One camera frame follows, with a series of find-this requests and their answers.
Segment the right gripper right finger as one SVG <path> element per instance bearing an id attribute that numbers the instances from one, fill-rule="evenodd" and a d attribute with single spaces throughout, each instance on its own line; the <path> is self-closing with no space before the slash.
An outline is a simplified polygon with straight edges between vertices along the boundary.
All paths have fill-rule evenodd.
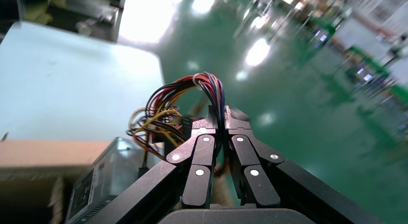
<path id="1" fill-rule="evenodd" d="M 245 114 L 225 106 L 225 144 L 229 151 L 229 169 L 241 204 L 275 208 L 281 198 L 268 172 L 284 162 L 276 149 L 258 140 Z"/>

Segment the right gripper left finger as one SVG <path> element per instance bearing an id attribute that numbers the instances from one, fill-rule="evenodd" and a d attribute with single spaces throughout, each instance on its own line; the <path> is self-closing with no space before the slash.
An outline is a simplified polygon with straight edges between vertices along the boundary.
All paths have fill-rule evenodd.
<path id="1" fill-rule="evenodd" d="M 218 123 L 214 107 L 209 105 L 208 110 L 208 117 L 204 119 L 181 119 L 187 140 L 166 156 L 167 162 L 182 173 L 181 181 L 185 183 L 181 195 L 183 208 L 208 208 L 210 204 Z"/>

